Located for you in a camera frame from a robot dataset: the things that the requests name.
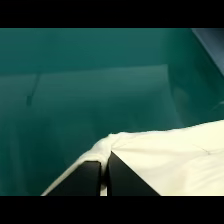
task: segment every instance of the cream cloth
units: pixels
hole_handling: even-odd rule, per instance
[[[111,151],[160,195],[224,195],[224,121],[169,131],[110,134],[42,195],[84,161],[99,161],[104,172]]]

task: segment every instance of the black object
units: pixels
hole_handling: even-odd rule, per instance
[[[160,196],[113,152],[106,171],[108,196]]]
[[[47,196],[100,196],[101,164],[84,162]]]

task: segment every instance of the white fabric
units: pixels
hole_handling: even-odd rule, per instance
[[[111,151],[160,195],[224,195],[224,121],[170,131],[110,134],[42,195],[84,161],[99,161],[104,171]]]

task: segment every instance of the teal water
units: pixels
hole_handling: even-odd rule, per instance
[[[0,29],[0,195],[40,195],[109,133],[223,119],[223,87],[187,28]]]

